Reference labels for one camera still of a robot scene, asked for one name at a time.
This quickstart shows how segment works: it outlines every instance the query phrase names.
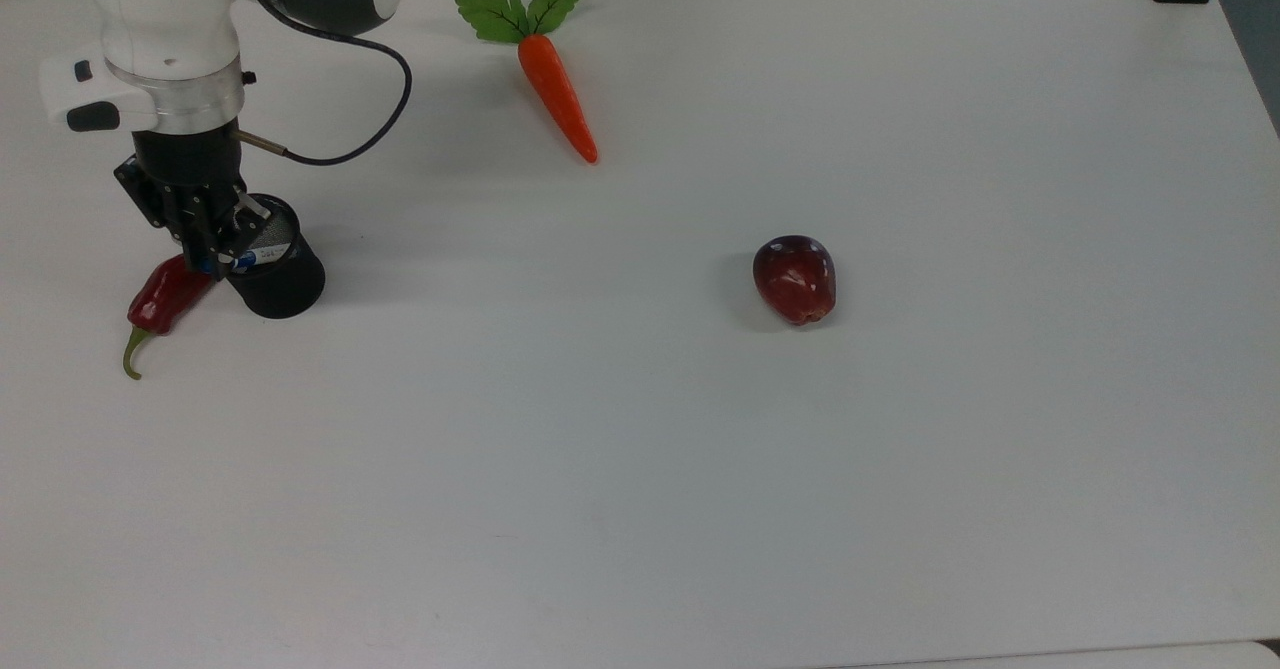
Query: apple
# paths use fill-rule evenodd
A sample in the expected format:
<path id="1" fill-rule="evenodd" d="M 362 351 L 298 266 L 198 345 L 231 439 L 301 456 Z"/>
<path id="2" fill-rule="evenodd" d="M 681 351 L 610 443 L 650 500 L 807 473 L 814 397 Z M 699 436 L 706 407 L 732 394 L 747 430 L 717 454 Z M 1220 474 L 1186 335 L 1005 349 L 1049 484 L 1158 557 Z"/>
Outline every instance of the apple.
<path id="1" fill-rule="evenodd" d="M 827 248 L 808 235 L 781 235 L 755 252 L 755 289 L 764 303 L 800 327 L 836 306 L 836 265 Z"/>

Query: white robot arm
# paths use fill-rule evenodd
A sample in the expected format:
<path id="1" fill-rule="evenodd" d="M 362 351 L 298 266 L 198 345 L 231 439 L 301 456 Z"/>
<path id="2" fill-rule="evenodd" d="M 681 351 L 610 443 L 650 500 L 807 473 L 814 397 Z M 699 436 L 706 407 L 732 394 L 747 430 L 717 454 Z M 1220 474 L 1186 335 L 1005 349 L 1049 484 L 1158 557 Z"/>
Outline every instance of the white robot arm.
<path id="1" fill-rule="evenodd" d="M 248 194 L 239 177 L 241 132 L 236 118 L 244 104 L 239 41 L 230 20 L 232 0 L 93 0 L 102 17 L 99 43 L 40 69 L 41 95 L 51 122 L 70 130 L 128 130 L 136 153 L 115 177 L 152 226 L 164 226 L 183 244 L 189 269 L 228 276 L 244 251 L 264 233 L 306 249 L 292 210 Z M 404 69 L 404 93 L 383 130 L 352 153 L 306 159 L 278 145 L 269 148 L 301 162 L 330 164 L 356 157 L 380 139 L 408 97 L 411 74 L 399 54 L 352 38 L 394 13 L 399 0 L 260 0 L 275 18 L 324 38 L 349 41 L 392 55 Z M 293 226 L 280 223 L 289 221 Z M 300 251 L 284 253 L 293 258 Z M 302 312 L 319 295 L 324 271 L 311 255 L 312 274 L 300 281 L 261 281 L 232 276 L 250 308 L 264 315 Z M 301 271 L 302 264 L 296 269 Z M 284 267 L 273 274 L 288 278 Z M 256 287 L 256 299 L 246 290 Z M 279 287 L 289 285 L 289 290 Z"/>

